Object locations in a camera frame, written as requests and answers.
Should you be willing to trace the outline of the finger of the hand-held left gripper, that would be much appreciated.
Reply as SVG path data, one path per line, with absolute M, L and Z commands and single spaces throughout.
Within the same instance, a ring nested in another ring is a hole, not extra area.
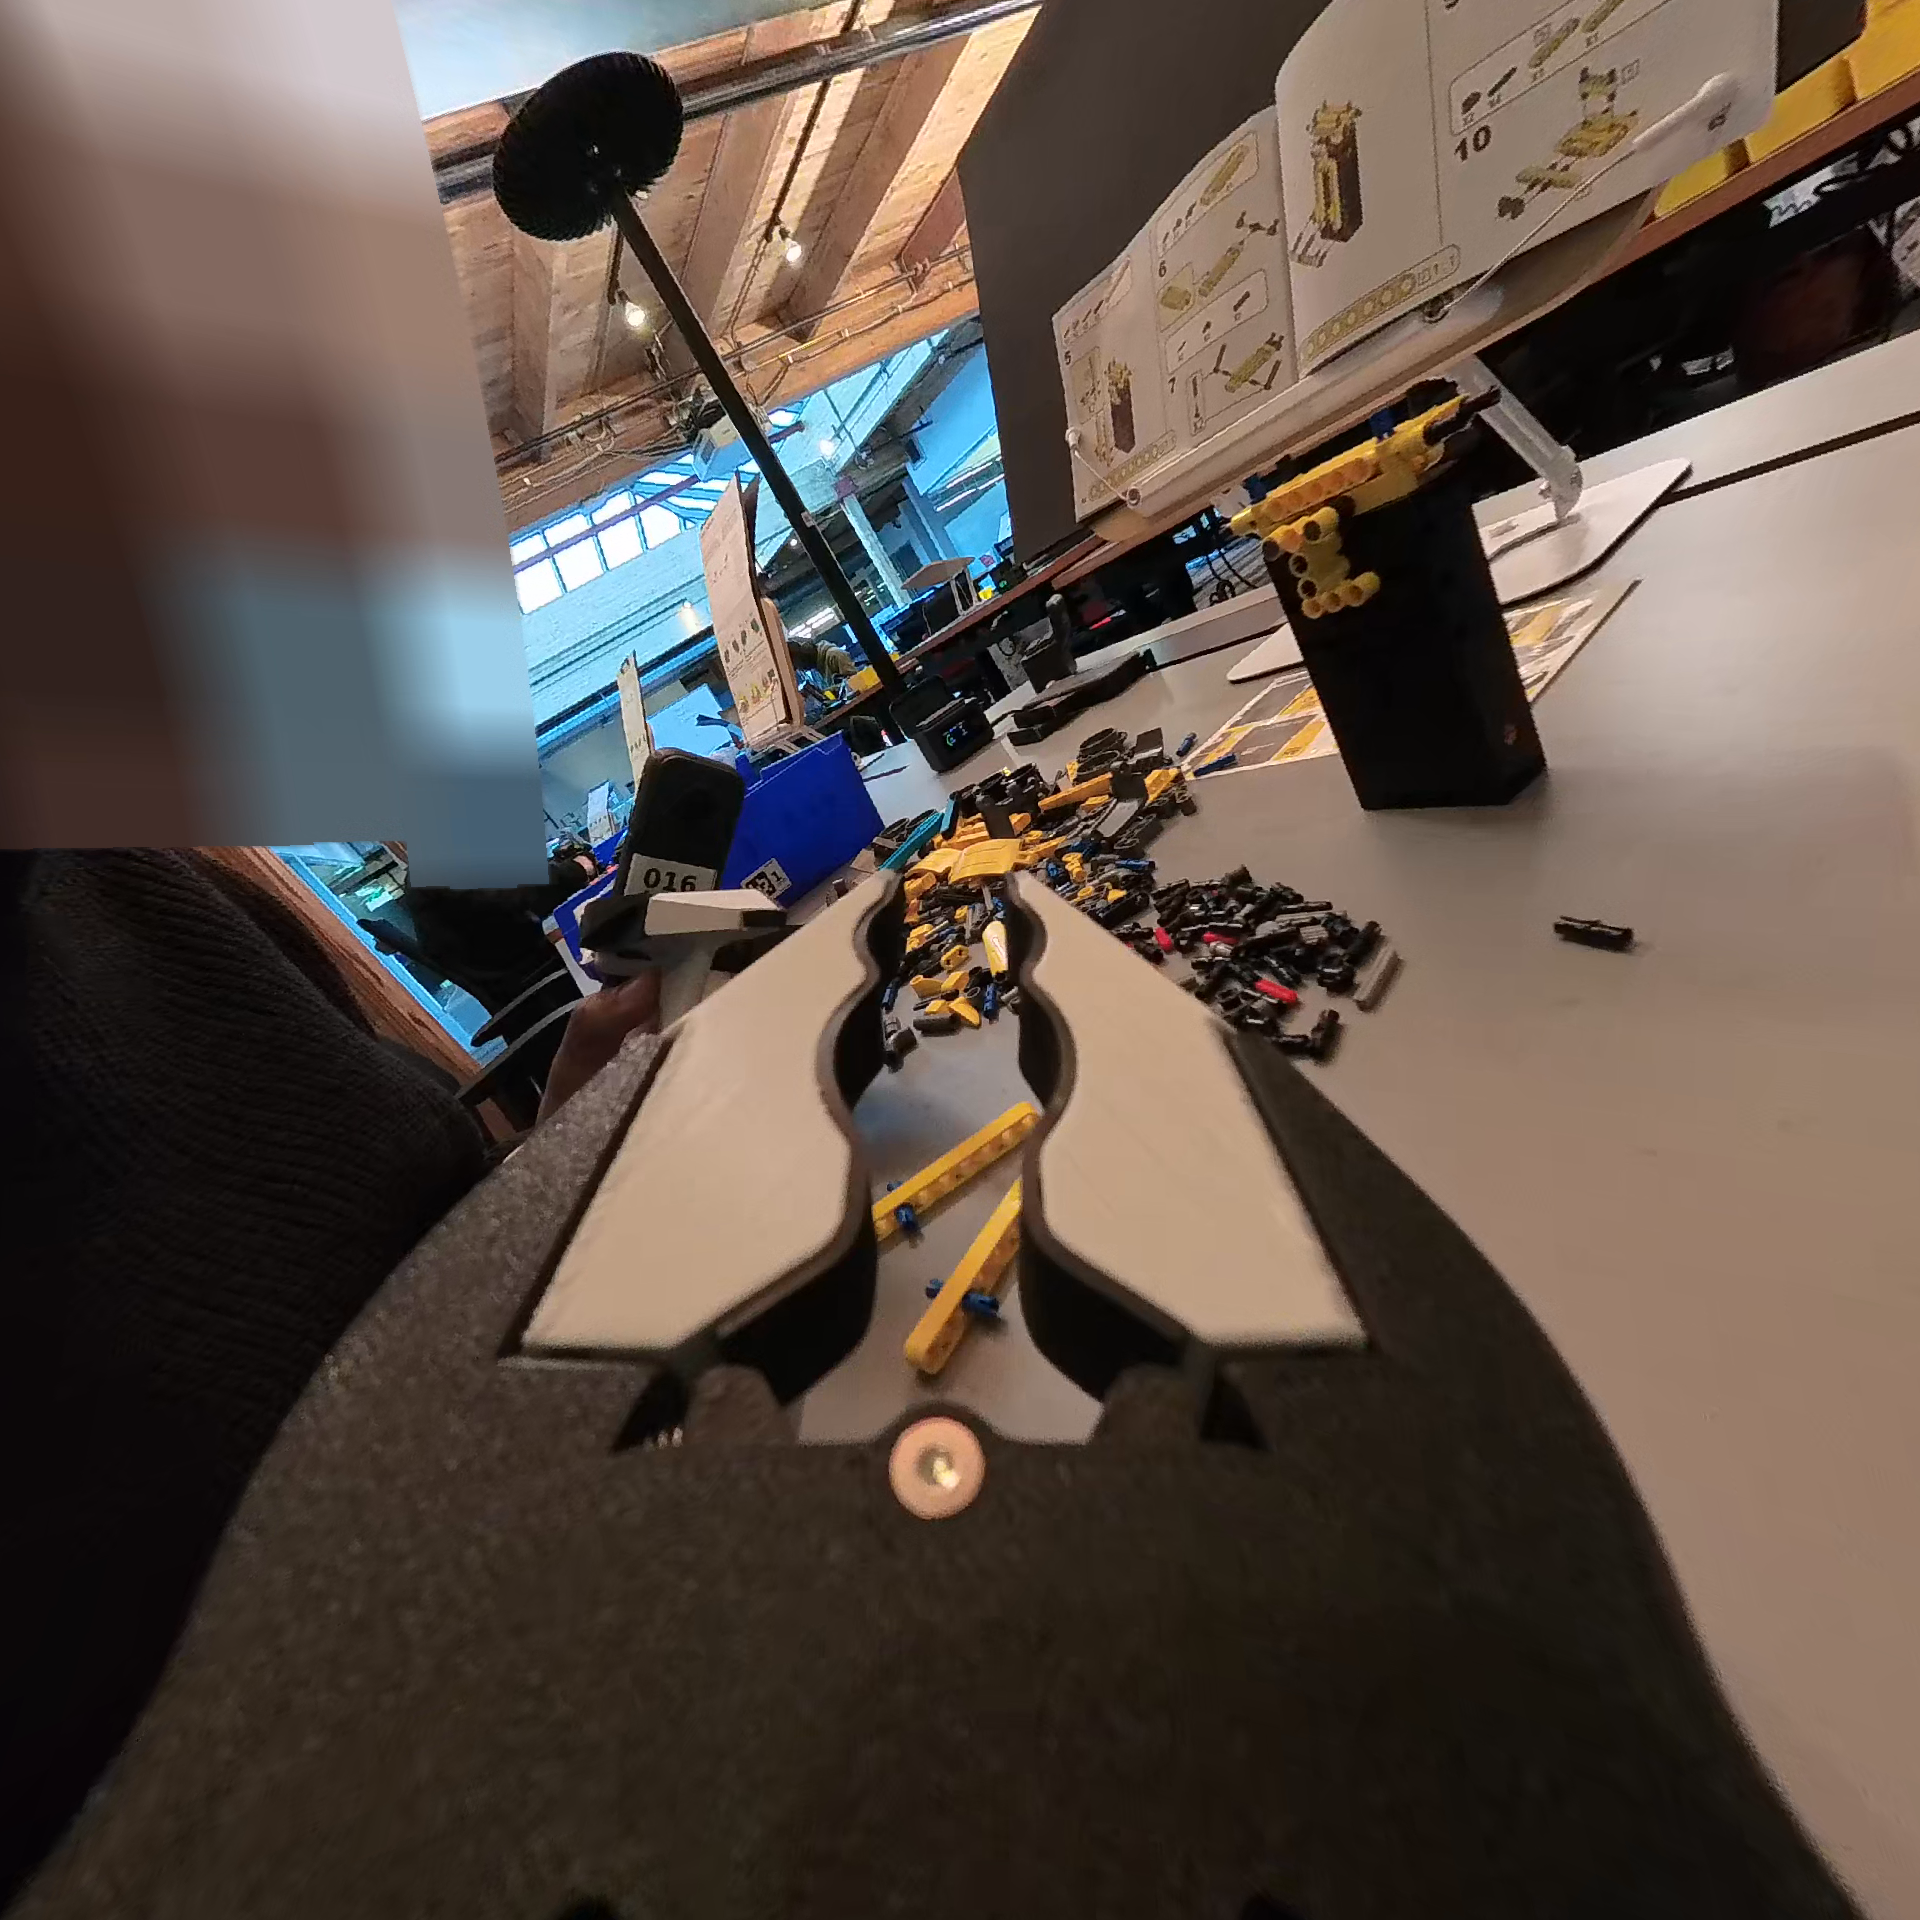
M 647 943 L 735 943 L 781 938 L 787 929 L 785 907 L 753 886 L 660 891 L 644 906 Z

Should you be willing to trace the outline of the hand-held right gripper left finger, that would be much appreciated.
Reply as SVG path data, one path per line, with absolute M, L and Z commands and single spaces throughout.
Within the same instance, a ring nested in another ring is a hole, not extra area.
M 865 1338 L 877 1244 L 853 1108 L 882 1070 L 900 878 L 865 878 L 660 1033 L 521 1327 L 541 1359 L 717 1366 L 803 1397 Z

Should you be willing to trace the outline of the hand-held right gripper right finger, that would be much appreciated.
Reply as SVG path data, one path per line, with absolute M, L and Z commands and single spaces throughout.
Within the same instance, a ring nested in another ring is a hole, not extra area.
M 1209 1382 L 1226 1359 L 1361 1350 L 1234 1033 L 1029 875 L 1010 884 L 1023 1323 L 1103 1399 L 1139 1364 Z

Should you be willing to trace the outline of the yellow perforated beam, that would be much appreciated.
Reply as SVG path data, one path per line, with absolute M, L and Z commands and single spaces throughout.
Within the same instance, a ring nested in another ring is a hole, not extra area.
M 986 1126 L 948 1147 L 933 1164 L 911 1173 L 902 1183 L 919 1188 L 919 1220 L 937 1211 L 977 1178 L 1012 1154 L 1037 1126 L 1039 1110 L 1031 1102 L 1018 1102 Z
M 902 1357 L 917 1377 L 939 1377 L 971 1330 L 1002 1325 L 1003 1293 L 1014 1278 L 1019 1258 L 1021 1211 L 1023 1182 L 1014 1180 L 943 1281 L 942 1295 L 935 1302 L 929 1300 L 905 1338 Z M 994 1290 L 998 1293 L 1002 1316 L 997 1323 L 963 1315 L 959 1300 L 967 1290 Z

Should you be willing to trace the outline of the person's left hand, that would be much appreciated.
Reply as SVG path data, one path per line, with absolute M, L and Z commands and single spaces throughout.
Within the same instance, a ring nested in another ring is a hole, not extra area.
M 623 1044 L 660 1031 L 662 975 L 647 970 L 618 975 L 567 1014 L 559 1046 L 549 1067 L 538 1124 L 549 1122 L 606 1070 Z

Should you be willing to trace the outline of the blue storage bin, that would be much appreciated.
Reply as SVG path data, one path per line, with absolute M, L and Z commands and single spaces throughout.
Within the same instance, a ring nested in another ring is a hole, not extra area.
M 701 758 L 735 767 L 731 758 Z M 719 875 L 726 890 L 759 890 L 779 906 L 793 906 L 844 870 L 879 833 L 876 803 L 838 735 L 772 762 L 763 770 L 735 767 L 735 773 L 748 787 L 748 798 Z M 551 913 L 574 956 L 582 956 L 578 917 L 588 903 L 611 890 L 627 829 L 618 841 L 611 870 Z

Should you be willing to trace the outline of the cardboard sign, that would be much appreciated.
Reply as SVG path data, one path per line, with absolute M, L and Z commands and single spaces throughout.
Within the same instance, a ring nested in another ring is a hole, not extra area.
M 756 489 L 756 479 L 743 484 L 731 476 L 700 533 L 713 641 L 748 750 L 793 735 L 804 722 L 785 627 L 761 595 L 754 557 Z

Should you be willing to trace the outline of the pile of black red pins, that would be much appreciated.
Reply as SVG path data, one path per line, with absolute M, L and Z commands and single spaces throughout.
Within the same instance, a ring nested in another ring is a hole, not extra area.
M 1331 1063 L 1358 1017 L 1401 982 L 1403 954 L 1377 918 L 1234 869 L 1214 881 L 1089 886 L 1089 917 L 1234 1036 L 1306 1065 Z

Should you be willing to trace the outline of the pile of yellow building pieces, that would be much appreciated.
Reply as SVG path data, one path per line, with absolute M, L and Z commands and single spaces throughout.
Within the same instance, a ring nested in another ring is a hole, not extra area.
M 877 843 L 900 878 L 902 949 L 879 995 L 891 1065 L 919 1039 L 978 1031 L 1019 1005 L 1012 958 L 1012 884 L 1045 893 L 1151 966 L 1178 943 L 1169 929 L 1179 893 L 1158 878 L 1151 846 L 1194 811 L 1183 767 L 1143 735 L 1139 755 L 1099 767 L 1067 764 L 1061 781 L 1018 765 L 956 795 Z

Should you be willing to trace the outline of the black and yellow brick model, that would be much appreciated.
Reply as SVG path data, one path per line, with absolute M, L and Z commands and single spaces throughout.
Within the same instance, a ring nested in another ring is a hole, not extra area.
M 1545 770 L 1457 446 L 1494 394 L 1439 401 L 1231 517 L 1257 539 L 1362 810 L 1478 810 Z

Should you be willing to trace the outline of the black round lamp on pole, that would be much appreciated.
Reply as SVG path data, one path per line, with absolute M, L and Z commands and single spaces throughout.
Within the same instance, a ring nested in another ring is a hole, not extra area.
M 667 71 L 647 55 L 606 53 L 565 67 L 515 109 L 492 161 L 495 203 L 510 223 L 541 242 L 572 242 L 618 229 L 679 332 L 694 369 L 719 401 L 761 483 L 775 494 L 833 603 L 876 671 L 890 705 L 905 676 L 833 553 L 754 404 L 738 389 L 724 354 L 649 234 L 638 197 L 654 187 L 682 148 L 684 100 Z

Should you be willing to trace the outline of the dark grey divider panel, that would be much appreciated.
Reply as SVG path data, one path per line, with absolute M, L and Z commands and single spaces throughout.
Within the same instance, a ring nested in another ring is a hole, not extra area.
M 1257 108 L 1321 3 L 1045 3 L 956 172 L 1019 561 L 1081 530 L 1052 318 Z

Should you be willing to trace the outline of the white booklet stand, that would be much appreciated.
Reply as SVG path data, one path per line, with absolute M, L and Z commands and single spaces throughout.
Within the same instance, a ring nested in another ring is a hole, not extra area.
M 1556 295 L 1532 289 L 1541 277 L 1537 269 L 1506 269 L 1471 292 L 1446 297 L 1431 315 L 1418 310 L 1389 322 L 1371 341 L 1262 401 L 1222 435 L 1151 465 L 1145 476 L 1094 476 L 1094 500 L 1102 507 L 1094 521 L 1121 517 L 1139 533 L 1157 533 L 1226 486 L 1362 423 L 1420 379 L 1442 378 L 1459 397 L 1478 404 L 1475 423 L 1518 453 L 1539 484 L 1533 505 L 1497 515 L 1478 529 L 1500 606 L 1513 607 L 1567 586 L 1607 561 L 1675 492 L 1689 465 L 1645 465 L 1628 477 L 1594 484 L 1583 479 L 1574 453 L 1487 370 L 1481 349 L 1508 322 L 1537 319 L 1570 297 L 1567 286 Z

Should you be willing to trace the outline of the instruction booklet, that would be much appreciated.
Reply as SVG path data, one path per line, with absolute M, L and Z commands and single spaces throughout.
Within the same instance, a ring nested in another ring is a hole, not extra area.
M 1762 3 L 1342 3 L 1052 318 L 1071 505 L 1139 505 L 1298 386 L 1770 117 Z

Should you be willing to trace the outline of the yellow storage bins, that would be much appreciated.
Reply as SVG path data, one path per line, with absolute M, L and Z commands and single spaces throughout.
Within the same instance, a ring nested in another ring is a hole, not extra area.
M 1780 3 L 1767 121 L 1669 181 L 1652 218 L 1671 219 L 1857 109 L 1915 105 L 1915 76 L 1918 3 Z

